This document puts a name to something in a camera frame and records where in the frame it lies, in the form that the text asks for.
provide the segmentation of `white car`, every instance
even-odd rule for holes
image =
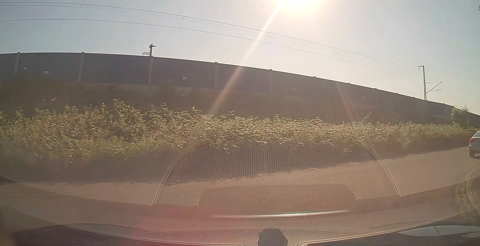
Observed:
[[[470,139],[468,151],[472,158],[475,157],[475,154],[480,154],[480,131],[476,132]]]

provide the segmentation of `windshield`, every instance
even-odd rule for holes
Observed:
[[[479,243],[478,4],[0,0],[0,234]]]

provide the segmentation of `bush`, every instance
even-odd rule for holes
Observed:
[[[221,148],[222,138],[229,136],[261,143],[382,144],[387,150],[411,153],[462,146],[471,131],[456,123],[391,125],[364,119],[331,124],[319,118],[215,116],[195,108],[172,111],[166,106],[141,111],[115,100],[109,107],[66,106],[61,113],[37,109],[32,117],[21,110],[12,118],[0,112],[0,166],[5,169],[21,162],[58,171],[132,158],[153,161],[178,155],[205,140],[216,139],[215,145]]]
[[[463,107],[453,106],[450,117],[453,122],[459,126],[468,129],[469,128],[469,108],[465,105]]]

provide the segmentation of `sky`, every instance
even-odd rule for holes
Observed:
[[[324,46],[151,12],[67,4],[62,5],[70,7],[25,7],[12,6],[11,2],[143,9],[265,30]],[[480,114],[480,0],[0,0],[0,3],[5,3],[0,4],[0,21],[102,19],[218,33],[79,20],[0,22],[0,53],[141,55],[153,43],[156,57],[273,69],[420,99],[423,99],[423,75],[417,66],[425,65],[427,82],[432,82],[427,84],[427,90],[435,86],[434,82],[442,82],[437,87],[440,91],[428,94],[429,101],[467,105],[471,112]]]

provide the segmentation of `asphalt road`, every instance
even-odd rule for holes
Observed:
[[[372,202],[383,200],[382,202],[388,203],[390,200],[388,198],[394,196],[409,197],[424,192],[435,194],[437,189],[464,181],[465,175],[480,165],[480,159],[469,157],[466,147],[381,161],[391,176],[391,181],[388,182],[393,182],[393,188],[397,193],[386,186],[381,188],[372,184],[376,182],[387,185],[386,181],[378,181],[378,177],[372,176],[372,170],[378,170],[378,163],[353,163],[343,167],[282,173],[278,174],[274,181],[281,183],[288,178],[287,181],[291,183],[292,177],[298,181],[312,177],[320,181],[329,179],[336,181],[343,178],[350,180],[348,185],[352,191],[362,190],[355,194],[364,203],[370,200]],[[251,179],[260,184],[265,180],[262,177]],[[198,183],[183,187],[184,190],[187,189],[183,195],[192,197],[189,202],[195,202],[201,197],[201,194],[196,196],[195,191],[202,187],[205,188],[205,185]],[[157,183],[128,182],[92,183],[81,186],[64,183],[10,184],[0,188],[0,195],[3,205],[52,223],[88,223],[89,225],[84,224],[79,228],[110,234],[124,234],[125,230],[98,224],[123,225],[148,230],[145,234],[154,239],[209,244],[235,242],[256,245],[256,234],[263,228],[279,228],[289,238],[289,245],[296,245],[306,241],[400,230],[453,217],[463,212],[459,211],[455,204],[453,191],[443,194],[438,191],[438,197],[432,195],[433,198],[427,200],[405,203],[402,206],[386,206],[383,210],[358,210],[332,215],[277,219],[166,219],[160,217],[164,211],[159,209],[158,203],[157,206],[145,206],[152,204],[157,188]],[[178,194],[178,191],[173,190],[172,193]],[[175,204],[183,199],[162,200]],[[15,213],[11,214],[11,226],[21,228],[21,223],[18,222],[21,220],[18,219],[20,217],[15,216]]]
[[[425,154],[408,154],[405,157],[388,158],[381,160],[390,174],[399,196],[421,193],[437,188],[444,188],[464,181],[465,175],[474,167],[480,165],[479,158],[469,157],[468,148],[460,147],[452,150],[435,151]],[[300,181],[305,176],[342,176],[344,173],[357,174],[366,180],[373,180],[368,169],[371,165],[351,164],[347,168],[325,168],[316,171],[298,170],[295,174],[281,174],[280,176],[296,177]],[[198,182],[184,185],[182,188],[191,189],[191,193],[200,191]],[[139,205],[152,205],[158,182],[101,182],[101,183],[29,183],[29,186],[59,194],[94,200],[114,201]]]

